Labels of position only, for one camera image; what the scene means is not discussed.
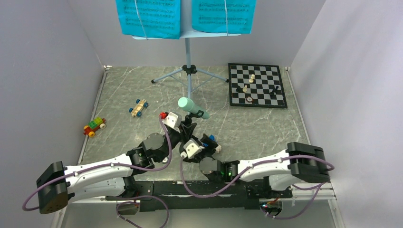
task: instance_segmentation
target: black metal mount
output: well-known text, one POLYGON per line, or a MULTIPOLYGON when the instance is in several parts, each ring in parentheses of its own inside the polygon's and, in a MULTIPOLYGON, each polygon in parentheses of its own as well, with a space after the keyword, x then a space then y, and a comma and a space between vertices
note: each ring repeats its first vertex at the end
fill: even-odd
POLYGON ((196 70, 196 66, 195 65, 190 65, 190 68, 188 68, 186 65, 182 66, 182 70, 184 72, 186 72, 187 75, 191 75, 191 74, 196 74, 197 70, 196 70))
MULTIPOLYGON (((290 156, 309 155, 325 160, 325 154, 320 147, 298 142, 288 143, 287 147, 286 152, 289 153, 290 156)), ((290 163, 288 168, 291 170, 291 174, 303 181, 308 183, 324 183, 330 181, 327 166, 321 162, 317 162, 313 159, 298 158, 291 159, 290 163)))
MULTIPOLYGON (((37 187, 45 183, 64 176, 63 163, 61 161, 52 163, 43 174, 37 179, 37 187)), ((68 200, 74 196, 74 193, 68 194, 66 179, 56 181, 38 192, 39 212, 49 214, 58 211, 67 206, 68 200)))
MULTIPOLYGON (((226 185, 226 183, 212 183, 207 180, 190 180, 186 183, 188 187, 196 194, 212 194, 226 185)), ((290 189, 272 192, 270 195, 264 194, 264 192, 260 190, 263 188, 263 180, 254 180, 251 182, 241 181, 222 192, 222 194, 229 195, 228 197, 216 196, 206 199, 184 197, 190 195, 183 187, 183 184, 179 183, 178 181, 137 181, 136 185, 138 184, 143 184, 144 186, 152 184, 153 195, 162 199, 168 205, 169 209, 260 209, 259 199, 274 199, 277 196, 280 196, 280 198, 292 198, 292 192, 290 189)), ((116 198, 106 197, 106 200, 115 201, 116 198)), ((165 207, 155 199, 142 199, 140 204, 140 211, 156 211, 165 209, 165 207)))

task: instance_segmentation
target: toy car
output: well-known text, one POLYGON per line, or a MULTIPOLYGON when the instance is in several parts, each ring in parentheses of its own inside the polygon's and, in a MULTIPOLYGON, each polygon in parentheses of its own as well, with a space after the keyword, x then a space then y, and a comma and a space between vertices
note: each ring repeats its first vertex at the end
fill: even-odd
POLYGON ((132 114, 132 117, 141 116, 141 111, 143 110, 143 108, 147 108, 148 107, 148 103, 146 100, 142 99, 137 99, 136 100, 136 107, 135 108, 130 108, 129 112, 132 114))
POLYGON ((106 120, 104 118, 95 118, 93 121, 89 122, 88 125, 86 125, 84 127, 84 134, 87 134, 89 137, 94 137, 95 136, 95 132, 101 128, 105 128, 106 124, 105 124, 106 120))

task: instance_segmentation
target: green cylinder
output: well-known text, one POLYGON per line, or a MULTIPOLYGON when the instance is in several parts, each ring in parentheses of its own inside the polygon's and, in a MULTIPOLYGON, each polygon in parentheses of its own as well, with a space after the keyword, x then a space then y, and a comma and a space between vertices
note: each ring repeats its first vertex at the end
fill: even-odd
POLYGON ((189 112, 196 115, 201 115, 201 112, 204 112, 203 115, 200 117, 203 119, 210 118, 210 114, 204 108, 200 108, 191 99, 187 97, 180 98, 178 101, 178 105, 185 112, 189 112))

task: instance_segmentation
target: sheet music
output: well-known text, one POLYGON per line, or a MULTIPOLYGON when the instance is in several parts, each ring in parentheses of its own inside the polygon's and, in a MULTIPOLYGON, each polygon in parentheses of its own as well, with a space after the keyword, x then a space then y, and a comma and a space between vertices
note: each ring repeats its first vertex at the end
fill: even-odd
POLYGON ((256 0, 192 0, 192 27, 198 31, 249 34, 256 0))
POLYGON ((123 34, 179 39, 180 0, 116 0, 116 7, 123 34))

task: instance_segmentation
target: gray marble surface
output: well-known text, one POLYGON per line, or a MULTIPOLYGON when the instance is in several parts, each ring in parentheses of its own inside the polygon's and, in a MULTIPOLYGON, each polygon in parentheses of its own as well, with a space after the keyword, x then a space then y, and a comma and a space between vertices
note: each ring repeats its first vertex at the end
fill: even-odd
MULTIPOLYGON (((183 116, 177 101, 187 96, 187 88, 168 77, 156 84, 151 80, 179 67, 112 67, 106 77, 96 110, 96 116, 106 119, 107 127, 88 139, 82 164, 110 159, 138 146, 149 134, 162 133, 158 122, 160 112, 175 111, 183 116), (135 107, 136 99, 146 99, 149 107, 141 117, 132 118, 129 108, 135 107)), ((228 78, 227 66, 200 67, 228 78)), ((196 91, 192 99, 207 109, 210 119, 198 119, 194 135, 214 135, 222 151, 214 157, 221 161, 255 159, 275 154, 286 148, 289 142, 307 143, 307 137, 298 114, 289 80, 281 69, 287 109, 233 107, 229 106, 228 84, 212 79, 196 91)), ((187 83, 187 75, 175 75, 187 83)), ((197 73, 193 76, 196 87, 210 76, 197 73)), ((173 151, 170 166, 159 172, 137 175, 137 181, 179 181, 179 152, 173 151)), ((198 164, 184 164, 186 180, 207 180, 199 171, 198 164)))

